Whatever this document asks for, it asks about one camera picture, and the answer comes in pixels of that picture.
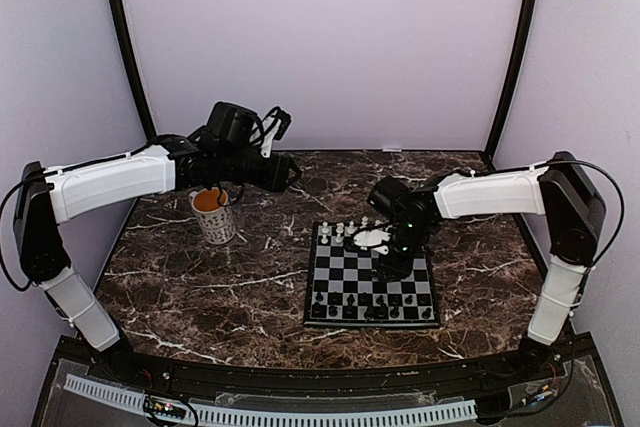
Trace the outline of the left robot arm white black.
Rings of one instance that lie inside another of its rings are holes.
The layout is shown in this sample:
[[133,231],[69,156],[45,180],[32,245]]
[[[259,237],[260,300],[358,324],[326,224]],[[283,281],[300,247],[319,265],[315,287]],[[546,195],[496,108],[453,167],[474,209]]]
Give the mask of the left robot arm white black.
[[16,200],[13,232],[27,279],[11,286],[20,292],[39,287],[88,345],[103,352],[103,368],[120,383],[134,382],[140,359],[123,346],[121,328],[74,270],[60,225],[113,204],[196,187],[231,183],[283,192],[301,176],[290,157],[272,150],[290,123],[279,106],[259,116],[218,102],[208,121],[187,137],[158,135],[136,150],[70,166],[27,164],[6,195]]

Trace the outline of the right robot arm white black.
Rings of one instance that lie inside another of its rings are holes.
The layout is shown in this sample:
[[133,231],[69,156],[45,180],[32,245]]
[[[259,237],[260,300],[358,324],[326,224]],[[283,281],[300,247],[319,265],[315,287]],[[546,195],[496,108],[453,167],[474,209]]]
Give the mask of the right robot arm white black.
[[549,363],[545,346],[559,337],[563,325],[584,295],[588,278],[610,249],[600,242],[607,207],[588,175],[601,174],[615,190],[619,212],[626,206],[621,187],[602,167],[558,151],[546,161],[507,169],[453,171],[410,187],[387,176],[367,202],[385,221],[363,227],[353,236],[361,250],[379,254],[386,280],[403,279],[413,258],[441,223],[492,215],[536,216],[545,220],[550,241],[549,261],[537,304],[524,335],[530,341],[510,360],[510,371],[521,381],[534,379]]

